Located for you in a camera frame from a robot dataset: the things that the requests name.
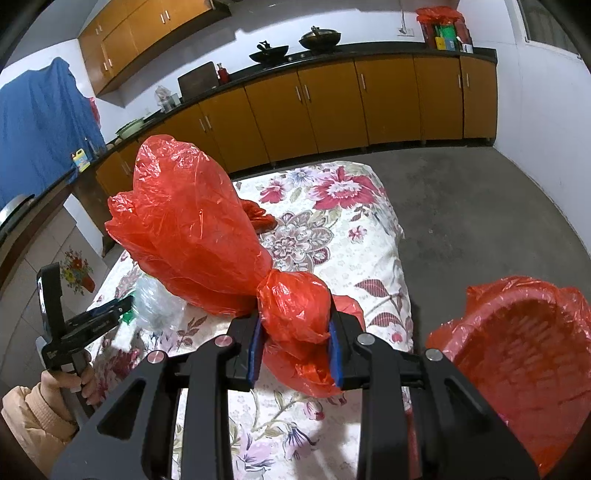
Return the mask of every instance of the blue cloth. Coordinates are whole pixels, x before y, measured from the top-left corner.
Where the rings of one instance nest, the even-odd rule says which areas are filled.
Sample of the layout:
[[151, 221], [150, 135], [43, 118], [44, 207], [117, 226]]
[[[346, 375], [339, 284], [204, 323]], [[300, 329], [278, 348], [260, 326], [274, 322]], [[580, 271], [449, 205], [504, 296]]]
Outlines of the blue cloth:
[[92, 160], [85, 139], [105, 148], [69, 67], [57, 57], [0, 89], [0, 209], [20, 193], [42, 194], [74, 167], [72, 153], [79, 148]]

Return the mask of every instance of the red plastic bag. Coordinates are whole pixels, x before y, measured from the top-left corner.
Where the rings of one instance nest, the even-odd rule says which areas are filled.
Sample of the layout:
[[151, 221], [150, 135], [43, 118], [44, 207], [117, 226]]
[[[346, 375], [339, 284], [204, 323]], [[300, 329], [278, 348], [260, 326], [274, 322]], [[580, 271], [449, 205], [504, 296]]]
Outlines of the red plastic bag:
[[[258, 298], [269, 334], [264, 361], [280, 381], [315, 397], [340, 392], [327, 353], [328, 288], [311, 273], [271, 269], [255, 230], [273, 228], [275, 219], [239, 199], [214, 160], [168, 135], [150, 137], [139, 149], [133, 191], [110, 198], [109, 208], [111, 237], [171, 293], [232, 316], [250, 313]], [[363, 324], [357, 302], [338, 303]]]
[[530, 277], [469, 287], [466, 314], [433, 332], [544, 476], [591, 411], [591, 310], [575, 288]]
[[109, 199], [109, 235], [170, 293], [214, 314], [256, 305], [271, 256], [223, 168], [169, 135], [139, 149], [134, 189]]
[[417, 21], [441, 25], [452, 25], [458, 20], [464, 20], [464, 16], [457, 10], [442, 5], [440, 7], [417, 8]]

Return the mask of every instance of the red bottle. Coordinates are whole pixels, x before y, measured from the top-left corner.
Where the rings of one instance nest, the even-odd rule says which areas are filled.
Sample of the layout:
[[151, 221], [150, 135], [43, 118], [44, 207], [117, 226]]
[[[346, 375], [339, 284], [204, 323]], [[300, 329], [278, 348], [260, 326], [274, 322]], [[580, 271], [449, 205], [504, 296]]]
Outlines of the red bottle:
[[217, 64], [217, 74], [220, 77], [220, 84], [224, 84], [224, 83], [228, 83], [230, 81], [230, 75], [228, 74], [228, 71], [222, 67], [221, 63]]

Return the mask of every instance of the window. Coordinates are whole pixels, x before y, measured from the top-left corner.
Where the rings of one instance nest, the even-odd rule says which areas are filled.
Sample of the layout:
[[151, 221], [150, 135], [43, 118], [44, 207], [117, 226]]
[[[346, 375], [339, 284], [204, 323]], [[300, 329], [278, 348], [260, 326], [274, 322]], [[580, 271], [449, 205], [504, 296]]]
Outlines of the window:
[[539, 0], [517, 0], [517, 2], [521, 7], [521, 15], [529, 40], [579, 54], [560, 24]]

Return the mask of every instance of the kitchen cabinet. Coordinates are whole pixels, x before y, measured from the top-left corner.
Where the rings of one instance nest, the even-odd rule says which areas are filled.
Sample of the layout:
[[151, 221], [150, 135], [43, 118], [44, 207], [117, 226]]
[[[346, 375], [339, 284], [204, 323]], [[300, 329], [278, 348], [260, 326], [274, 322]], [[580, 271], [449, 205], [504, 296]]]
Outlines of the kitchen cabinet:
[[138, 54], [170, 33], [161, 0], [148, 0], [129, 16], [129, 24]]
[[111, 0], [95, 17], [97, 34], [103, 40], [127, 17], [123, 0]]
[[[82, 56], [92, 59], [95, 94], [117, 90], [179, 41], [229, 16], [217, 0], [110, 0], [79, 37]], [[98, 69], [101, 42], [105, 78]]]
[[135, 158], [138, 155], [139, 146], [141, 144], [136, 140], [131, 142], [130, 144], [124, 146], [120, 151], [119, 155], [121, 156], [121, 160], [125, 162], [127, 165], [127, 169], [131, 172], [131, 176], [134, 175], [135, 170]]
[[228, 172], [269, 162], [244, 88], [215, 95], [199, 106]]
[[452, 57], [415, 57], [421, 106], [422, 140], [463, 137], [463, 90], [460, 60]]
[[209, 0], [163, 0], [163, 4], [170, 31], [212, 9]]
[[121, 158], [119, 152], [113, 152], [99, 168], [96, 179], [105, 193], [112, 197], [119, 192], [128, 192], [133, 187], [133, 170]]
[[110, 73], [114, 77], [138, 55], [129, 20], [124, 20], [105, 38], [103, 48]]
[[217, 161], [225, 164], [213, 132], [206, 126], [205, 116], [199, 105], [193, 105], [173, 115], [164, 122], [164, 132], [180, 142], [188, 142]]
[[319, 152], [368, 145], [355, 64], [298, 70]]
[[125, 0], [125, 8], [127, 10], [127, 14], [131, 15], [135, 12], [139, 7], [141, 7], [147, 0]]
[[318, 153], [297, 72], [245, 87], [271, 161]]
[[421, 139], [411, 56], [355, 60], [370, 144]]
[[496, 66], [461, 57], [464, 85], [464, 138], [495, 138], [498, 91]]

